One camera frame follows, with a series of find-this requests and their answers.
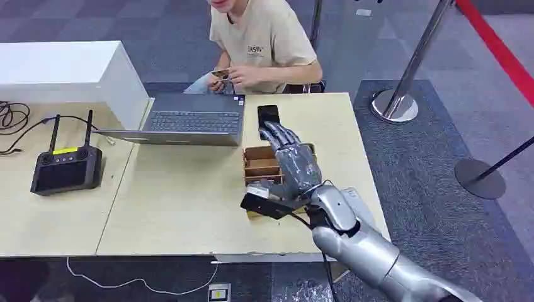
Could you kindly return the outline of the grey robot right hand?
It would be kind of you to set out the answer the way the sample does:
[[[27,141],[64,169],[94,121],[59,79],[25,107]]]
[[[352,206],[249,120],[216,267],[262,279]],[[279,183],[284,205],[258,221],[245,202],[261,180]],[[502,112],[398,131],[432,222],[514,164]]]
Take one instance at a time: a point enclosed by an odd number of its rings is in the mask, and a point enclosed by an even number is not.
[[[268,189],[270,194],[293,200],[322,183],[322,173],[311,148],[302,143],[291,129],[266,121],[259,132],[269,141],[283,174],[282,185],[267,179],[260,180],[260,185]]]

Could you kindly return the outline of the person's left hand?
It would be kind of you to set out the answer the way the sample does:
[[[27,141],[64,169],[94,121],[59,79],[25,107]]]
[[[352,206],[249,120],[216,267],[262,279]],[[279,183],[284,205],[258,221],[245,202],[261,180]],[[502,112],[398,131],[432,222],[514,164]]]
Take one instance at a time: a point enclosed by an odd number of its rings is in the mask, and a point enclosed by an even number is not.
[[[228,71],[229,79],[235,87],[254,86],[262,81],[262,70],[259,67],[234,66]]]

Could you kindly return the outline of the person's right hand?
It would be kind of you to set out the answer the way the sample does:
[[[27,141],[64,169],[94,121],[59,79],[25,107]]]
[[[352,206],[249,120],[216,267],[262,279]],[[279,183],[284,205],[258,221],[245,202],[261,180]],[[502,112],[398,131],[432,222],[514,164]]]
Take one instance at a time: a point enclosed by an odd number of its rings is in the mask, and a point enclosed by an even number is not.
[[[217,77],[209,73],[207,74],[206,83],[209,91],[214,93],[223,93],[226,89],[227,79]]]

